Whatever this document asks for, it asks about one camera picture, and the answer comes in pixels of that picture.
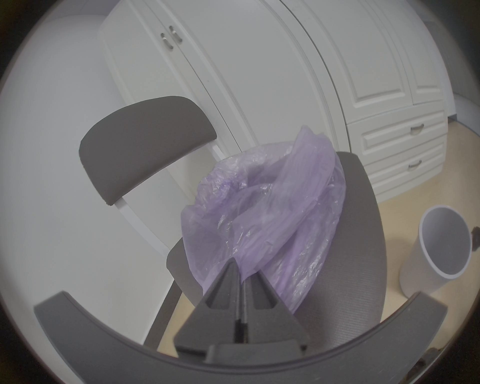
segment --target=door handle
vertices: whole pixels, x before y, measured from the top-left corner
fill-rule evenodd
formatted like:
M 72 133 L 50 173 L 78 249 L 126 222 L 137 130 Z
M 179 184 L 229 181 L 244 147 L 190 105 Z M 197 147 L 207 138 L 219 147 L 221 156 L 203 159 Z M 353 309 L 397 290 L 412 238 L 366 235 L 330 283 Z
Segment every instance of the door handle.
M 421 164 L 421 160 L 417 161 L 415 164 L 409 164 L 408 169 L 413 169 L 418 167 Z
M 163 42 L 168 47 L 168 49 L 172 50 L 173 45 L 171 45 L 170 42 L 167 40 L 167 38 L 165 37 L 165 34 L 164 33 L 160 34 L 160 37 L 162 38 Z
M 183 39 L 178 35 L 177 31 L 175 31 L 175 29 L 173 29 L 173 26 L 170 26 L 168 28 L 169 28 L 170 32 L 172 33 L 173 37 L 176 38 L 179 43 L 181 43 L 183 41 Z
M 420 125 L 417 125 L 416 127 L 411 127 L 410 128 L 410 133 L 413 135 L 418 135 L 421 130 L 423 129 L 423 127 L 425 126 L 425 124 L 420 124 Z

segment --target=cabinet door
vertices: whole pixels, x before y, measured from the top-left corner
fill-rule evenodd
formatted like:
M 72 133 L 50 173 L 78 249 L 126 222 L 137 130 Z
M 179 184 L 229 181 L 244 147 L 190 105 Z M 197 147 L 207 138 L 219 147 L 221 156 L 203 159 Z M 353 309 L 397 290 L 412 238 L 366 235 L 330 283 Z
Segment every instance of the cabinet door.
M 283 0 L 322 56 L 347 123 L 412 104 L 391 37 L 363 0 Z
M 161 39 L 168 30 L 143 1 L 121 1 L 103 22 L 99 41 L 120 92 L 129 104 L 162 96 L 183 96 L 194 101 L 211 121 L 217 143 L 230 156 L 240 152 L 231 132 L 197 75 L 177 47 Z M 202 147 L 167 167 L 189 200 L 197 185 L 215 165 Z
M 180 49 L 242 150 L 294 140 L 303 124 L 325 133 L 335 148 L 349 150 L 339 104 L 332 116 L 323 93 L 325 81 L 334 91 L 323 63 L 322 72 L 317 70 L 318 60 L 309 62 L 299 43 L 302 38 L 311 43 L 305 32 L 297 38 L 269 2 L 145 1 L 182 39 Z M 285 12 L 283 17 L 298 27 L 291 14 Z M 306 50 L 310 49 L 315 50 L 311 44 Z M 328 99 L 338 103 L 331 96 Z M 341 127 L 341 139 L 335 123 Z
M 407 73 L 414 104 L 442 100 L 442 88 L 425 44 L 428 33 L 422 20 L 406 1 L 369 0 L 390 31 Z

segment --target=floor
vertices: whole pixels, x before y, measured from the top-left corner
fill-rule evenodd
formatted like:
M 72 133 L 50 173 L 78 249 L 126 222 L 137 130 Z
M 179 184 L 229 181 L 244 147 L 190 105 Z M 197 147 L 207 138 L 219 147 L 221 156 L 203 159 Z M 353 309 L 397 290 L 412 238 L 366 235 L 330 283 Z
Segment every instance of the floor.
M 480 226 L 480 137 L 459 124 L 448 126 L 447 155 L 441 174 L 422 185 L 379 204 L 387 247 L 387 290 L 382 320 L 407 298 L 398 283 L 398 273 L 415 241 L 423 212 L 436 204 L 455 208 L 468 226 Z M 431 346 L 443 347 L 462 325 L 480 289 L 480 251 L 472 255 L 465 273 L 432 296 L 448 306 L 448 313 Z M 168 323 L 158 351 L 177 356 L 173 336 L 193 311 L 182 294 Z

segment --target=trash bag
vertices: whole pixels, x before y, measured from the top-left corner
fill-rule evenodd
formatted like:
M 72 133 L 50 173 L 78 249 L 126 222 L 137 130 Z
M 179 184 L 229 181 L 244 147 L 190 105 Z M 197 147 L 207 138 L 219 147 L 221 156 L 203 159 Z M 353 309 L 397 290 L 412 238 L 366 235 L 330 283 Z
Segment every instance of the trash bag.
M 242 282 L 262 270 L 295 312 L 324 264 L 345 189 L 332 143 L 307 126 L 294 143 L 218 162 L 181 213 L 188 264 L 203 292 L 234 257 Z

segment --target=white trash can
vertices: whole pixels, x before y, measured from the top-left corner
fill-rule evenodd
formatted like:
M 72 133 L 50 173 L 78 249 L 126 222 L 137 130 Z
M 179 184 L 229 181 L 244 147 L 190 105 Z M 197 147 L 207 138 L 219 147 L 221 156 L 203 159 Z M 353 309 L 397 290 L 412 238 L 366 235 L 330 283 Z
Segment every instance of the white trash can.
M 463 217 L 446 205 L 429 208 L 420 220 L 410 257 L 400 270 L 404 295 L 435 292 L 462 275 L 471 254 L 472 237 Z

